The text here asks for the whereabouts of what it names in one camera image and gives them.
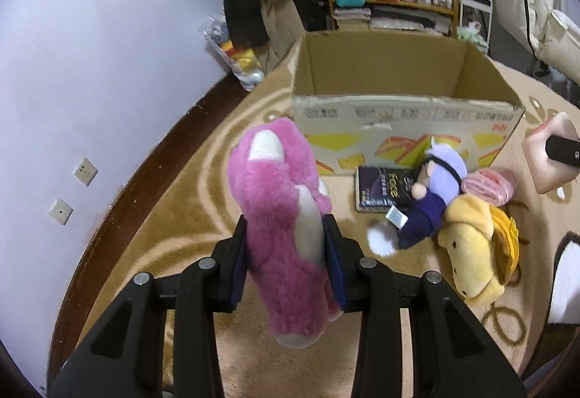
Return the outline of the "light pink plush cube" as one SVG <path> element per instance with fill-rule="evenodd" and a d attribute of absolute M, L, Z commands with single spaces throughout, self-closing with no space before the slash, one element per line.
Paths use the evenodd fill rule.
<path fill-rule="evenodd" d="M 534 129 L 524 139 L 522 150 L 540 195 L 579 175 L 579 135 L 565 112 L 555 114 Z"/>

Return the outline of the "pink towel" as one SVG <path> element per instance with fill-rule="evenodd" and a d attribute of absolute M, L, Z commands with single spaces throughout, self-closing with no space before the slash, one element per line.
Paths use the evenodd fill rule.
<path fill-rule="evenodd" d="M 495 207 L 503 207 L 515 194 L 515 175 L 506 168 L 480 168 L 463 179 L 461 190 Z"/>

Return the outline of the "yellow plush pouch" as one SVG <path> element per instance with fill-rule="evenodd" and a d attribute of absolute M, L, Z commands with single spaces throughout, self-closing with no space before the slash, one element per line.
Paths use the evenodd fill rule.
<path fill-rule="evenodd" d="M 519 264 L 519 230 L 513 217 L 469 194 L 445 209 L 439 245 L 447 251 L 458 294 L 483 308 L 504 293 Z"/>

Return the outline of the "pink plush toy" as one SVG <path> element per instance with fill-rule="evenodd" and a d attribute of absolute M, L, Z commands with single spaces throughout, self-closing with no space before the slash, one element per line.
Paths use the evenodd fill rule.
<path fill-rule="evenodd" d="M 269 331 L 284 347 L 306 348 L 341 315 L 324 262 L 332 205 L 312 149 L 291 119 L 279 118 L 244 133 L 227 175 Z"/>

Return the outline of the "purple haired plush doll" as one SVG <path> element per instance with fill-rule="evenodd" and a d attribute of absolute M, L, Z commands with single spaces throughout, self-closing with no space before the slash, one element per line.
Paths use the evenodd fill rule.
<path fill-rule="evenodd" d="M 467 166 L 456 149 L 432 137 L 410 189 L 407 208 L 390 208 L 368 231 L 370 250 L 383 258 L 435 236 L 446 208 L 461 192 Z"/>

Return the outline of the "beige patterned round rug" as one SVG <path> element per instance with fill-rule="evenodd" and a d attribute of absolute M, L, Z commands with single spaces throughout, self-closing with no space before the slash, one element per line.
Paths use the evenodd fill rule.
<path fill-rule="evenodd" d="M 215 190 L 168 211 L 170 225 L 212 222 L 174 272 L 139 265 L 53 381 L 54 397 L 158 397 L 173 340 L 173 393 L 322 396 L 343 378 L 355 397 L 403 386 L 400 314 L 410 316 L 418 397 L 522 397 L 521 374 L 579 328 L 579 184 L 555 164 L 565 199 L 536 189 L 521 144 L 579 113 L 541 82 L 475 46 L 406 32 L 320 32 L 261 83 L 290 117 L 227 130 L 203 173 Z M 356 166 L 414 166 L 460 139 L 458 160 L 511 170 L 501 210 L 452 204 L 426 268 L 380 260 L 339 216 L 333 183 Z"/>

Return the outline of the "white metal cart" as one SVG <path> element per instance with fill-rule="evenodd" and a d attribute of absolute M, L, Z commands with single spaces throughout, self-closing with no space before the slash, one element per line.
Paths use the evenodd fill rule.
<path fill-rule="evenodd" d="M 459 0 L 456 37 L 476 46 L 484 54 L 490 51 L 493 0 Z"/>

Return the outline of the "black face mask pack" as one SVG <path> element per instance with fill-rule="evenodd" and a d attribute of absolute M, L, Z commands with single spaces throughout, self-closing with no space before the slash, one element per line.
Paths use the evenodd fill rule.
<path fill-rule="evenodd" d="M 410 207 L 412 169 L 359 166 L 355 174 L 356 211 L 386 213 L 392 206 Z"/>

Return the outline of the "open cardboard box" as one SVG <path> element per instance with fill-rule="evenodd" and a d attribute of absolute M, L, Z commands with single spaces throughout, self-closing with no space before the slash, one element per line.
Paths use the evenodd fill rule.
<path fill-rule="evenodd" d="M 493 62 L 457 39 L 333 31 L 298 45 L 292 116 L 322 175 L 413 168 L 432 143 L 448 144 L 470 170 L 487 167 L 524 112 Z"/>

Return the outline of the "beige hanging coat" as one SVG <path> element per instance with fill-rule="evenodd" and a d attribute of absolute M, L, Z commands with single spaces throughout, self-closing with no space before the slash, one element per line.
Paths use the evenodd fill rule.
<path fill-rule="evenodd" d="M 275 70 L 279 62 L 305 33 L 294 0 L 261 0 L 261 16 L 268 42 L 256 48 L 265 74 Z"/>

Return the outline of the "clear bag of plush toys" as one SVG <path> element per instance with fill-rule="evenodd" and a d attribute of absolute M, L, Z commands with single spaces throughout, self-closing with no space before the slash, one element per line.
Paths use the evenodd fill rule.
<path fill-rule="evenodd" d="M 224 15 L 210 17 L 207 25 L 203 26 L 202 33 L 245 91 L 251 92 L 265 78 L 265 72 L 254 51 L 233 45 Z"/>

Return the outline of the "lower white wall socket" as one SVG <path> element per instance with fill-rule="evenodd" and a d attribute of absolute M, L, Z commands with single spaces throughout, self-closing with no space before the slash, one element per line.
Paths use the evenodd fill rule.
<path fill-rule="evenodd" d="M 74 209 L 62 199 L 56 199 L 52 204 L 48 214 L 59 224 L 66 225 Z"/>

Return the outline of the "white wall socket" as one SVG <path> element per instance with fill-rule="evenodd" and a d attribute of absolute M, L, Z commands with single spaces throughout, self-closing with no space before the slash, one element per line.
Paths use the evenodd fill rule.
<path fill-rule="evenodd" d="M 59 224 L 66 225 L 74 209 L 62 199 L 56 199 L 52 204 L 48 214 Z"/>
<path fill-rule="evenodd" d="M 90 186 L 98 173 L 98 169 L 85 157 L 75 168 L 73 175 L 84 184 Z"/>

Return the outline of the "upper white wall socket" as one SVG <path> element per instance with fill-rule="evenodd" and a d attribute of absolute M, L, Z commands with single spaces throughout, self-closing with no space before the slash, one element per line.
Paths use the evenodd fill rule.
<path fill-rule="evenodd" d="M 98 173 L 98 169 L 85 157 L 75 168 L 73 175 L 84 184 L 90 186 Z"/>

